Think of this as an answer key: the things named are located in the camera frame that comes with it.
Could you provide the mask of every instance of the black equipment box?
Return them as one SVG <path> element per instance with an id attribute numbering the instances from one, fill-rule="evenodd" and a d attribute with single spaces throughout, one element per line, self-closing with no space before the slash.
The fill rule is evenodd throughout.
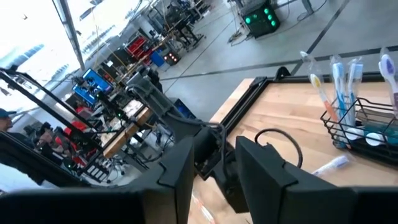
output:
<path id="1" fill-rule="evenodd" d="M 280 21 L 268 1 L 243 7 L 241 15 L 254 38 L 271 34 L 280 26 Z"/>

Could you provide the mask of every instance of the workshop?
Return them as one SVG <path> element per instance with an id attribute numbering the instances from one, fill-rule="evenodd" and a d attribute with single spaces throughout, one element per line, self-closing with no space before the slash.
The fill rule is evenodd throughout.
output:
<path id="1" fill-rule="evenodd" d="M 398 2 L 0 5 L 2 224 L 398 223 Z"/>

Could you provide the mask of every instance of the wooden table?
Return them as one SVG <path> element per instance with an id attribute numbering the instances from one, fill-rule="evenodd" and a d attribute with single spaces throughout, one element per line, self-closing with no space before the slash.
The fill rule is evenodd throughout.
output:
<path id="1" fill-rule="evenodd" d="M 224 105 L 217 111 L 212 122 L 220 122 L 247 90 L 253 79 L 245 79 L 235 89 Z M 325 84 L 328 94 L 333 94 L 331 84 Z M 370 101 L 390 104 L 386 84 L 362 83 L 359 96 Z M 320 121 L 324 112 L 323 103 L 311 84 L 271 84 L 253 104 L 245 117 L 228 136 L 235 145 L 236 136 L 254 139 L 264 128 L 279 128 L 292 135 L 303 151 L 302 169 L 313 172 L 342 152 L 332 145 L 330 135 Z M 297 163 L 297 151 L 280 134 L 270 133 L 259 138 L 259 142 L 271 143 L 281 156 L 292 164 Z M 356 161 L 323 177 L 337 186 L 343 185 L 398 185 L 398 171 L 356 157 Z M 213 178 L 207 181 L 196 177 L 193 191 L 215 219 L 215 223 L 252 223 L 248 213 L 236 214 L 227 204 Z M 189 224 L 207 224 L 198 207 L 192 202 Z"/>
<path id="2" fill-rule="evenodd" d="M 143 107 L 143 104 L 139 101 L 132 100 L 128 103 L 124 108 L 124 112 L 126 112 L 128 117 L 134 116 L 140 108 Z M 144 108 L 136 117 L 138 125 L 143 125 L 152 115 L 152 111 L 149 108 Z M 125 128 L 125 130 L 119 134 L 110 145 L 108 145 L 103 152 L 105 158 L 112 158 L 120 149 L 127 143 L 127 141 L 138 132 L 139 127 L 134 123 L 130 124 Z M 121 127 L 121 122 L 119 119 L 114 118 L 110 122 L 110 126 L 113 129 L 119 129 Z M 103 134 L 101 136 L 101 141 L 103 146 L 115 135 L 115 133 L 111 134 Z"/>

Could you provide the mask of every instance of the black wire basket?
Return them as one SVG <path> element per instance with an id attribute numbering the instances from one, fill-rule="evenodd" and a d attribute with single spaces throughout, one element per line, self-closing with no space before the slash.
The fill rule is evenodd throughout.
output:
<path id="1" fill-rule="evenodd" d="M 398 121 L 393 107 L 365 98 L 357 98 L 346 107 L 339 121 L 333 121 L 327 111 L 321 116 L 334 146 L 366 159 L 398 166 Z M 341 122 L 351 110 L 355 112 L 355 126 Z"/>

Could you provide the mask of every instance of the gray concrete floor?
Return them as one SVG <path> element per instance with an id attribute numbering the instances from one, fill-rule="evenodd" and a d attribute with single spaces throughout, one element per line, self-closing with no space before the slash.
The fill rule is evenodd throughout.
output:
<path id="1" fill-rule="evenodd" d="M 323 3 L 312 0 L 314 9 Z M 398 19 L 396 9 L 395 1 L 327 0 L 319 11 L 297 24 L 305 9 L 301 1 L 294 1 L 277 10 L 282 21 L 286 18 L 277 35 L 249 39 L 232 47 L 227 40 L 236 30 L 234 14 L 220 2 L 195 25 L 207 39 L 177 65 L 160 71 L 162 84 L 167 96 L 181 98 L 199 118 L 209 120 L 244 78 L 274 76 L 280 65 L 268 67 L 268 63 L 300 60 L 301 50 L 318 57 L 398 44 L 398 30 L 393 26 Z M 396 52 L 391 55 L 398 58 Z M 363 55 L 365 72 L 377 71 L 378 57 Z M 290 71 L 297 67 L 294 75 L 307 75 L 306 64 L 281 64 Z M 330 73 L 328 60 L 319 64 L 323 73 Z"/>

